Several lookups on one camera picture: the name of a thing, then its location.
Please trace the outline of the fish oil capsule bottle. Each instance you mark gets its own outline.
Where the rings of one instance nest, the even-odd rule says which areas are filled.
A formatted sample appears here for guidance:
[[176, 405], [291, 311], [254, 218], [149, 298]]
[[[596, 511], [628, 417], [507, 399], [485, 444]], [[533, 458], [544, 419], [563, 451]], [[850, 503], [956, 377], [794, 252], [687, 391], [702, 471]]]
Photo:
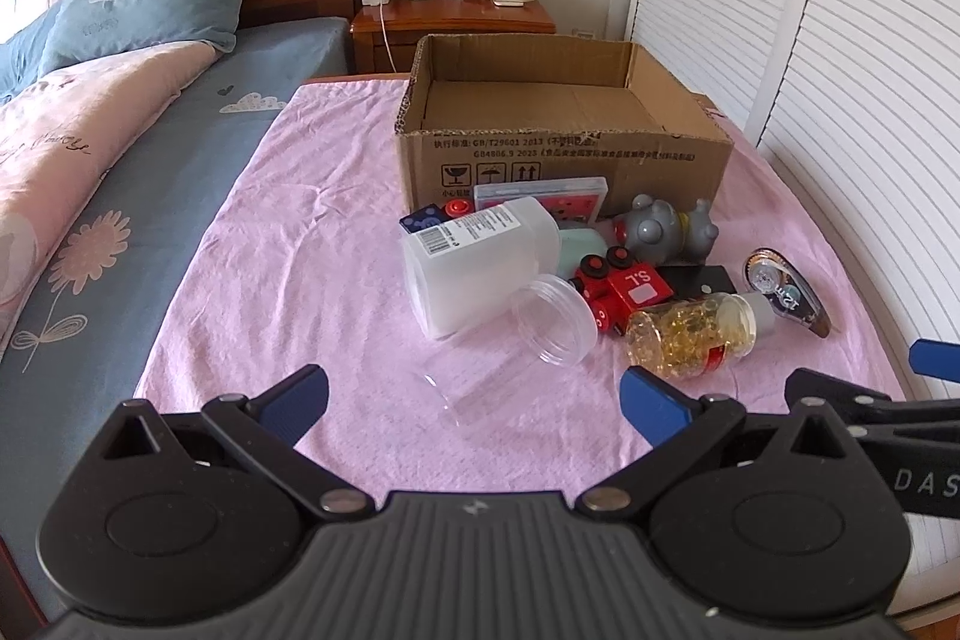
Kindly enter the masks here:
[[645, 308], [625, 331], [631, 365], [661, 380], [685, 380], [747, 357], [775, 330], [775, 310], [760, 292], [715, 292]]

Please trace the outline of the black rectangular block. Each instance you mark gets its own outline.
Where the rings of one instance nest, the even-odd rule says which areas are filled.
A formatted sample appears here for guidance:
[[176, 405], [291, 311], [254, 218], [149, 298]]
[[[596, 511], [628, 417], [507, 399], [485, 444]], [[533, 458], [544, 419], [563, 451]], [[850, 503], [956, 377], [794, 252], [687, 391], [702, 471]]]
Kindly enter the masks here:
[[659, 266], [658, 273], [674, 292], [674, 298], [681, 301], [704, 298], [716, 292], [737, 292], [722, 265], [664, 265]]

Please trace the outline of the red toy train block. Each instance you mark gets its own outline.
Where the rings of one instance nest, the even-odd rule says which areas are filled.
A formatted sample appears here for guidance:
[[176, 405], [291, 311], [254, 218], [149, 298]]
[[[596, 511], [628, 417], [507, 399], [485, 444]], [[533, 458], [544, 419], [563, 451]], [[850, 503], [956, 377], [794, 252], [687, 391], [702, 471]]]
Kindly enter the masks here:
[[674, 296], [658, 271], [638, 262], [623, 245], [613, 245], [604, 255], [583, 257], [569, 282], [587, 302], [597, 330], [615, 335], [625, 333], [631, 315]]

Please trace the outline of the clear plastic jar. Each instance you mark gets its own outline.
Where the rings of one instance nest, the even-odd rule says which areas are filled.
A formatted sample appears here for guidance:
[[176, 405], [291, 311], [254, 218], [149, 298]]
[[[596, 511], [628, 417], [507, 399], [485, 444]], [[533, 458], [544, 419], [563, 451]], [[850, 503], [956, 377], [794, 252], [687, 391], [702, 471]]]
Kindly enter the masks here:
[[498, 314], [439, 341], [410, 370], [410, 395], [431, 424], [478, 437], [565, 393], [597, 341], [581, 292], [540, 275], [512, 292]]

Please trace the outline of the correction tape dispenser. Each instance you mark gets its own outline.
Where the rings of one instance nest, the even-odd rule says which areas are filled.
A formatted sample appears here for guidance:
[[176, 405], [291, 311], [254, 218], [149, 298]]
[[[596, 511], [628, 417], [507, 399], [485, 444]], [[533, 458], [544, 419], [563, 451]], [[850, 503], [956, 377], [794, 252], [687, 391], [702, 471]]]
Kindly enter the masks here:
[[832, 333], [827, 308], [811, 283], [782, 253], [761, 247], [748, 255], [743, 277], [752, 291], [763, 294], [775, 314], [804, 326], [819, 338]]

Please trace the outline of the mint green earbud case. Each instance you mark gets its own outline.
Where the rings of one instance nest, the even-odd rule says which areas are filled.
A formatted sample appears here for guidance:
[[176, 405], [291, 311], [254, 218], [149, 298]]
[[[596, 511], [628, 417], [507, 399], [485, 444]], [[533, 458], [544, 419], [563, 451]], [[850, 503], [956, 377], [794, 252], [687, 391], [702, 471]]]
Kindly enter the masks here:
[[560, 227], [560, 257], [556, 265], [556, 275], [560, 278], [573, 278], [579, 263], [587, 255], [603, 257], [607, 253], [608, 242], [601, 232], [587, 226]]

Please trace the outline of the pink card case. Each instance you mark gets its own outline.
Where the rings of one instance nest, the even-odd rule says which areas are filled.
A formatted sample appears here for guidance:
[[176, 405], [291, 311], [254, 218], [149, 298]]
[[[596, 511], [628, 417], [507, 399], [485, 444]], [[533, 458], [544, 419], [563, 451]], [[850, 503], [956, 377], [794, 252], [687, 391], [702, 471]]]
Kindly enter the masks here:
[[607, 197], [604, 177], [483, 184], [473, 187], [473, 206], [487, 209], [519, 198], [535, 198], [558, 223], [592, 224]]

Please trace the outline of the white plastic container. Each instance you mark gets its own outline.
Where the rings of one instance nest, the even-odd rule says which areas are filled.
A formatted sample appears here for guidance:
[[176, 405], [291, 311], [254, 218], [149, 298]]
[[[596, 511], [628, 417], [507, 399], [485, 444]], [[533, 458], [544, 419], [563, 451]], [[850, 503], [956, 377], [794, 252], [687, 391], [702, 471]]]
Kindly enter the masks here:
[[555, 273], [560, 247], [558, 224], [532, 197], [405, 236], [405, 287], [423, 335], [447, 338], [500, 314], [514, 292]]

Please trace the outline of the small blue box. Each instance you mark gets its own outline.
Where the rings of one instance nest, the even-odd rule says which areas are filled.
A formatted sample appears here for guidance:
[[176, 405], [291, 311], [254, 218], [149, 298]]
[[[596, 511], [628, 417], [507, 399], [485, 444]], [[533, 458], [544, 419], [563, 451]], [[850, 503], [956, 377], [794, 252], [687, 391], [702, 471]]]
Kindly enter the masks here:
[[416, 234], [420, 230], [430, 229], [430, 227], [439, 226], [449, 219], [449, 214], [443, 206], [436, 203], [430, 203], [423, 208], [407, 214], [404, 218], [398, 220], [398, 225], [407, 232], [407, 234]]

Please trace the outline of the grey mouse figurine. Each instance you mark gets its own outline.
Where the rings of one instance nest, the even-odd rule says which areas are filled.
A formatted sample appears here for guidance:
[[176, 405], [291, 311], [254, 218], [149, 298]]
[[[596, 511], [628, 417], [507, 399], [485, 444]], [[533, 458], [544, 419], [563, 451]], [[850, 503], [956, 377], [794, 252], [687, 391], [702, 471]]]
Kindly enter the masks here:
[[706, 262], [719, 237], [711, 220], [711, 200], [698, 198], [695, 208], [680, 211], [669, 202], [640, 193], [630, 211], [612, 221], [615, 244], [652, 266]]

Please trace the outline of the small red round object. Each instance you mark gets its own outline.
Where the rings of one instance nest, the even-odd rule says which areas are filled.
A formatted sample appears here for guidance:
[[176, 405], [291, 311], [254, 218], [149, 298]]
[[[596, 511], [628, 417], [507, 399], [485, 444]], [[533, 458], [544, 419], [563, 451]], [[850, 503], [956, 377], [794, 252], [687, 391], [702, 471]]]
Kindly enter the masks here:
[[473, 203], [469, 198], [451, 198], [444, 203], [443, 209], [449, 220], [459, 220], [472, 213]]

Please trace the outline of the pink quilt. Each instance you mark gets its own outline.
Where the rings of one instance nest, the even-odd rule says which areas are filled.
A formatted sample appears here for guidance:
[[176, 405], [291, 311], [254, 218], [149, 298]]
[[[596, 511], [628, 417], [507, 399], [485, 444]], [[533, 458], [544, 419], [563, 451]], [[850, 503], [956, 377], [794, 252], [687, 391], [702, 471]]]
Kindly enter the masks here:
[[2, 339], [107, 171], [218, 54], [169, 42], [53, 70], [2, 106]]

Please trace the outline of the white louvered closet door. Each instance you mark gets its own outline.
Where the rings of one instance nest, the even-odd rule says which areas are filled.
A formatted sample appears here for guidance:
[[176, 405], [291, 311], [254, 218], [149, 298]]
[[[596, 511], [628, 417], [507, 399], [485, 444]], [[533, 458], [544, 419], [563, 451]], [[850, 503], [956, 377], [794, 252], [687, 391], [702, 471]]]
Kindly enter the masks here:
[[896, 390], [957, 395], [908, 353], [958, 336], [958, 0], [633, 0], [626, 32], [794, 191]]

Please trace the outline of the brown cardboard box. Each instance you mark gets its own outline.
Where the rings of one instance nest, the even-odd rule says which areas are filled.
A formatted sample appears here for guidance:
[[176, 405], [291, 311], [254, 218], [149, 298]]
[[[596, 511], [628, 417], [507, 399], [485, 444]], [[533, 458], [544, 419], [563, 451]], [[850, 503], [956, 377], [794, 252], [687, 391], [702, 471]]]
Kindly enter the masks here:
[[718, 195], [734, 147], [646, 49], [571, 35], [423, 37], [394, 133], [410, 209], [569, 177], [604, 179], [605, 214], [640, 193], [692, 209]]

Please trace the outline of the blue pillow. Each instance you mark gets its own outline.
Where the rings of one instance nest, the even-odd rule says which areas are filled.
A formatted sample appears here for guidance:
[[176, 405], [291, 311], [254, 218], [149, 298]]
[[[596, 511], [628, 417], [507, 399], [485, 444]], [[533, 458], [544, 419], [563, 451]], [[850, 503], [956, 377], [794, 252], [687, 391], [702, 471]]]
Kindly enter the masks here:
[[242, 0], [57, 0], [2, 44], [2, 99], [70, 65], [169, 42], [233, 52]]

